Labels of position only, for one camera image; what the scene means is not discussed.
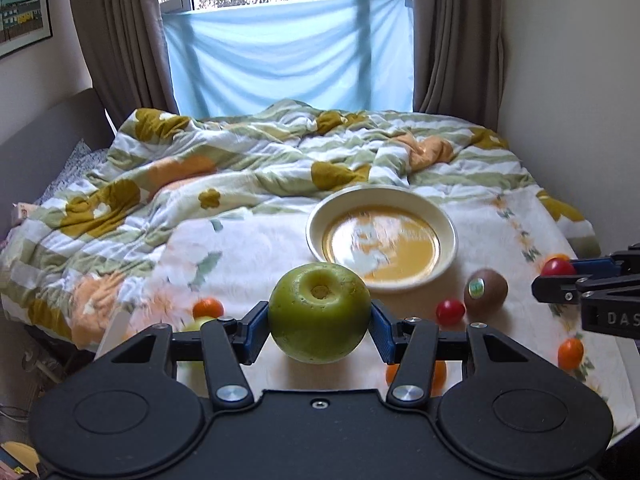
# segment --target kiwi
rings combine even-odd
[[[465,285],[465,306],[470,314],[482,314],[502,306],[509,292],[504,277],[493,269],[476,270]]]

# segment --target white bowl rim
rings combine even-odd
[[[316,214],[318,214],[318,211],[320,211],[321,208],[323,208],[328,202],[331,202],[331,200],[334,200],[335,198],[348,194],[348,193],[352,193],[352,192],[356,192],[356,191],[360,191],[363,189],[388,189],[391,191],[397,191],[397,192],[401,192],[401,193],[405,193],[405,194],[410,194],[412,195],[414,198],[419,198],[424,200],[425,202],[428,202],[429,204],[431,204],[432,206],[434,206],[434,208],[437,209],[437,211],[439,211],[441,213],[441,215],[444,216],[445,220],[447,221],[447,224],[449,225],[449,228],[451,229],[451,233],[452,233],[452,238],[453,238],[453,248],[452,250],[449,252],[448,257],[445,259],[444,264],[440,267],[439,270],[437,270],[436,272],[430,272],[429,274],[427,274],[426,276],[416,279],[413,282],[409,282],[409,283],[403,283],[403,284],[399,284],[396,285],[394,283],[378,283],[378,284],[369,284],[367,283],[367,288],[369,290],[371,290],[372,292],[404,292],[406,290],[413,290],[414,288],[418,288],[419,286],[425,285],[427,283],[432,282],[433,280],[436,280],[437,278],[439,278],[441,275],[443,275],[448,269],[449,267],[453,264],[453,262],[456,259],[456,256],[458,254],[458,231],[456,231],[456,227],[453,224],[453,222],[451,221],[451,218],[449,217],[449,215],[439,206],[437,206],[436,204],[434,204],[431,200],[429,200],[428,198],[423,197],[422,195],[419,195],[413,191],[411,191],[410,189],[404,189],[402,187],[398,187],[398,186],[388,186],[386,184],[369,184],[369,185],[358,185],[358,186],[349,186],[345,189],[341,189],[340,191],[336,191],[334,193],[331,193],[331,195],[325,197],[324,199],[322,199],[311,211],[311,213],[309,213],[308,218],[306,219],[306,227],[305,227],[305,235],[306,235],[306,244],[309,247],[309,250],[311,251],[311,253],[313,254],[313,256],[316,258],[316,260],[318,260],[319,262],[326,262],[327,259],[324,257],[324,254],[320,254],[318,253],[318,251],[316,250],[316,247],[314,246],[314,244],[311,241],[311,224],[313,223],[314,218],[316,217]]]

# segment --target bowl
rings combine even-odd
[[[394,186],[357,186],[322,200],[306,221],[316,259],[353,270],[372,292],[432,282],[453,263],[458,236],[433,202]]]

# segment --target framed picture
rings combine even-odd
[[[51,36],[48,0],[0,0],[0,57]]]

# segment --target black robotic gripper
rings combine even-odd
[[[269,335],[268,304],[199,332],[154,325],[40,399],[31,439],[62,479],[481,480],[599,478],[612,434],[607,405],[507,336],[397,320],[372,304],[382,360],[401,363],[377,390],[265,391],[240,364]],[[431,397],[436,359],[462,361],[463,381]],[[175,381],[203,361],[209,399]]]

